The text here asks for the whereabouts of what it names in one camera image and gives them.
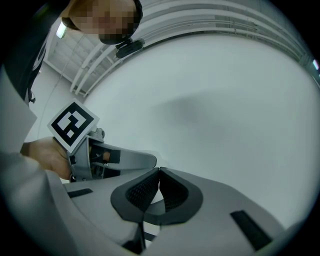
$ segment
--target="white wall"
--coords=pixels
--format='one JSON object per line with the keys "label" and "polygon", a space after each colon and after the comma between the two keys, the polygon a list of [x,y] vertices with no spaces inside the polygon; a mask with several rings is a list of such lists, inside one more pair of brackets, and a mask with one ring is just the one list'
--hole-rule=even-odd
{"label": "white wall", "polygon": [[73,98],[77,98],[81,102],[84,101],[84,98],[81,95],[76,97],[76,95],[69,92],[71,83],[64,77],[61,78],[60,82],[54,89],[54,86],[60,78],[60,74],[45,62],[42,63],[40,70],[41,73],[35,78],[31,89],[35,95],[36,101],[34,104],[32,102],[29,103],[30,109],[37,116],[37,120],[27,135],[25,142],[31,142],[43,137],[53,136],[47,127],[49,121]]}
{"label": "white wall", "polygon": [[169,167],[223,182],[285,227],[318,191],[320,94],[283,53],[192,36],[129,60],[85,101],[105,142],[157,151]]}

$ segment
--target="hand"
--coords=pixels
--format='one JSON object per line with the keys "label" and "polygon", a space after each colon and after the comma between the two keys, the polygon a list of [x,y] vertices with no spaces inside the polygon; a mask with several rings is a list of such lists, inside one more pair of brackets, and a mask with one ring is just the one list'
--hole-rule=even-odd
{"label": "hand", "polygon": [[66,150],[53,137],[24,143],[21,154],[36,160],[42,169],[54,171],[60,178],[69,180],[71,170]]}

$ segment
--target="black rubber pad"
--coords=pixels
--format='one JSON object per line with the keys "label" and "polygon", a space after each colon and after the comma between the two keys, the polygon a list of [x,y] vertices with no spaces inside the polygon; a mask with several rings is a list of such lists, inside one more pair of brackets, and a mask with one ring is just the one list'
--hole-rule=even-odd
{"label": "black rubber pad", "polygon": [[272,241],[244,210],[232,212],[230,215],[256,251]]}

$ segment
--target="curved ceiling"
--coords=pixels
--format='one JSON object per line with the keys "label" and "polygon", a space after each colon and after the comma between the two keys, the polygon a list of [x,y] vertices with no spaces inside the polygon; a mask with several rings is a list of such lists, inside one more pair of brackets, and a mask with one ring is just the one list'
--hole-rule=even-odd
{"label": "curved ceiling", "polygon": [[[255,0],[143,0],[143,19],[132,38],[145,40],[147,49],[159,42],[196,33],[228,34],[267,44],[309,68],[313,58],[299,33],[270,3]],[[52,26],[45,62],[72,82],[70,91],[86,97],[126,59],[116,57],[114,45],[68,30],[56,36]]]}

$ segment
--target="person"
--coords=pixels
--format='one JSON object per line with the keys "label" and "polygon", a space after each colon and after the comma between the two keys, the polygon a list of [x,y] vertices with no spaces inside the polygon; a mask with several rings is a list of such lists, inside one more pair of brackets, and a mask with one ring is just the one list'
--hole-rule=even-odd
{"label": "person", "polygon": [[[50,28],[58,17],[66,27],[98,36],[103,43],[111,45],[130,38],[143,15],[139,0],[56,0],[40,4],[27,1],[27,4],[34,10],[39,9],[32,19],[38,19],[40,26],[32,26],[28,33],[22,31],[8,51],[9,58],[4,58],[3,62],[12,85],[27,104],[32,101],[31,87],[45,56]],[[46,13],[46,5],[53,11]],[[32,20],[24,15],[21,12],[17,17]],[[66,151],[53,137],[24,143],[20,153],[38,161],[42,169],[56,172],[62,179],[68,180],[71,175]],[[105,152],[103,161],[108,162],[109,158],[110,153]]]}

